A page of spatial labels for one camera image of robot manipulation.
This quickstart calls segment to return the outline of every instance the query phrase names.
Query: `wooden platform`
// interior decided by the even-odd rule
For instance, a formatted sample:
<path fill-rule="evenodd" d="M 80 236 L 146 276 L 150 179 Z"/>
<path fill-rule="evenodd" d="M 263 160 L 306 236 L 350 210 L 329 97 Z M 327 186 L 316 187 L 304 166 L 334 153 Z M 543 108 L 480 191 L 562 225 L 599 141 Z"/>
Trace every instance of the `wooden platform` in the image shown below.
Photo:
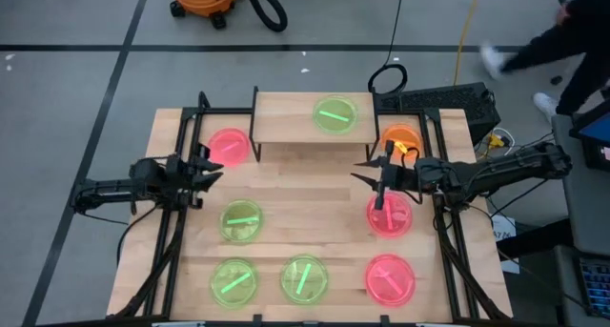
<path fill-rule="evenodd" d="M 331 94 L 349 98 L 356 105 L 356 124 L 348 133 L 325 133 L 314 123 L 315 104 Z M 258 92 L 254 111 L 255 143 L 372 144 L 376 140 L 369 92 Z"/>
<path fill-rule="evenodd" d="M 180 110 L 157 111 L 147 156 L 173 151 L 179 116 Z M 463 111 L 441 111 L 441 117 L 450 159 L 474 161 Z M 419 130 L 415 117 L 379 118 L 382 131 L 397 122 L 411 124 Z M 249 115 L 206 115 L 200 141 L 206 143 L 213 133 L 227 127 L 247 133 L 249 123 Z M 434 130 L 430 130 L 430 135 L 434 135 Z M 282 133 L 268 140 L 271 139 L 290 141 Z M 433 150 L 437 154 L 434 137 Z M 231 321 L 252 320 L 254 314 L 262 314 L 266 321 L 373 322 L 379 321 L 380 315 L 388 315 L 393 322 L 449 322 L 451 315 L 437 233 L 432 227 L 430 197 L 421 206 L 413 204 L 413 225 L 405 236 L 376 237 L 365 219 L 366 203 L 374 193 L 349 176 L 350 172 L 378 175 L 377 169 L 352 166 L 363 160 L 359 145 L 272 143 L 265 146 L 260 163 L 251 154 L 245 164 L 225 169 L 225 175 L 210 192 L 202 195 L 204 209 L 188 212 L 171 318 Z M 219 231 L 223 208 L 239 198 L 256 201 L 264 212 L 263 228 L 248 245 L 227 242 Z M 474 205 L 485 209 L 482 199 Z M 160 212 L 149 216 L 128 234 L 109 313 L 122 308 L 149 273 L 160 216 Z M 498 307 L 511 315 L 489 219 L 481 212 L 470 210 L 462 213 L 462 224 L 473 275 Z M 364 286 L 367 263 L 374 256 L 386 253 L 406 259 L 417 278 L 412 300 L 398 309 L 374 303 Z M 329 272 L 329 290 L 315 306 L 294 305 L 280 290 L 282 266 L 299 254 L 319 257 Z M 256 297 L 239 310 L 227 310 L 216 304 L 209 290 L 214 268 L 229 257 L 250 260 L 259 273 Z M 462 284 L 460 280 L 457 283 L 461 312 L 467 316 Z M 160 311 L 164 289 L 165 277 L 158 287 L 156 312 Z"/>

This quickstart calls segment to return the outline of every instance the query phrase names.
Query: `wooden shelf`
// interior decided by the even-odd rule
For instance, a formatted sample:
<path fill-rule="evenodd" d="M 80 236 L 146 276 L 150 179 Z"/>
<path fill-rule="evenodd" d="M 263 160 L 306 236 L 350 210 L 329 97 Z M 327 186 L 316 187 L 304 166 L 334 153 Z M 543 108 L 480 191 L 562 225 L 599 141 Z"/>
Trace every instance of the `wooden shelf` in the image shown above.
<path fill-rule="evenodd" d="M 349 98 L 356 106 L 356 124 L 348 133 L 325 133 L 315 124 L 315 104 L 329 95 Z M 258 144 L 373 144 L 377 139 L 373 96 L 369 92 L 257 92 L 255 99 L 253 141 Z"/>

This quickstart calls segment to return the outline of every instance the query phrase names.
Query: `glowing green stick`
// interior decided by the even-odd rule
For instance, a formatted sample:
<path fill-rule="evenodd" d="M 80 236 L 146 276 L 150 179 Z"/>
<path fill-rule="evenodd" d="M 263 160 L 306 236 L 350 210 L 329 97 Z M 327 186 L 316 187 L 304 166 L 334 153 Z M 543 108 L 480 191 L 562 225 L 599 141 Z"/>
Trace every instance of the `glowing green stick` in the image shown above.
<path fill-rule="evenodd" d="M 240 278 L 236 279 L 233 281 L 233 283 L 227 285 L 226 287 L 222 288 L 222 290 L 220 291 L 222 294 L 228 292 L 229 290 L 231 290 L 232 288 L 234 288 L 237 284 L 241 283 L 242 281 L 248 279 L 250 277 L 250 273 L 245 274 L 244 276 L 241 276 Z"/>
<path fill-rule="evenodd" d="M 309 275 L 309 271 L 312 269 L 312 264 L 307 264 L 305 267 L 305 272 L 303 272 L 303 276 L 301 276 L 301 281 L 298 283 L 298 287 L 296 288 L 296 294 L 301 295 L 301 290 L 303 290 L 303 285 L 305 284 L 305 279 Z"/>
<path fill-rule="evenodd" d="M 258 217 L 253 216 L 253 217 L 244 217 L 244 218 L 234 218 L 234 219 L 228 220 L 227 224 L 239 224 L 239 223 L 246 223 L 246 222 L 252 222 L 252 221 L 258 221 Z"/>
<path fill-rule="evenodd" d="M 343 116 L 339 116 L 339 115 L 336 115 L 336 114 L 331 113 L 331 112 L 324 112 L 324 111 L 320 111 L 320 112 L 319 112 L 319 114 L 323 114 L 324 116 L 329 116 L 329 117 L 332 117 L 332 118 L 337 119 L 337 120 L 339 120 L 339 121 L 343 121 L 343 122 L 350 122 L 350 119 L 349 119 L 349 118 L 347 118 L 347 117 L 343 117 Z"/>

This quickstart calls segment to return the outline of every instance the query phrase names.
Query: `table leg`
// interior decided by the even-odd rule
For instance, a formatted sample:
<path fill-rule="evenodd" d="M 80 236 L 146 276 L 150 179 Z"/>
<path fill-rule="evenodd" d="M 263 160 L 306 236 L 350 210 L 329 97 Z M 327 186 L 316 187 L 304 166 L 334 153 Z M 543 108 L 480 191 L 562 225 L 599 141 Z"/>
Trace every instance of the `table leg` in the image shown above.
<path fill-rule="evenodd" d="M 572 227 L 568 218 L 496 242 L 498 250 L 510 258 L 549 251 L 557 245 L 573 244 Z"/>

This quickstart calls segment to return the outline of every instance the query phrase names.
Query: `monitor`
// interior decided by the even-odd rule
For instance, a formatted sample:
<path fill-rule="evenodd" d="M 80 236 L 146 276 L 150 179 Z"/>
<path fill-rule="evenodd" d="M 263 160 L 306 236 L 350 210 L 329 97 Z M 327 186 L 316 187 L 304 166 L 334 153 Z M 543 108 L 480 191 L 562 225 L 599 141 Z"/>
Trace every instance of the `monitor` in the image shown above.
<path fill-rule="evenodd" d="M 570 136 L 598 146 L 610 147 L 610 100 L 576 118 Z"/>

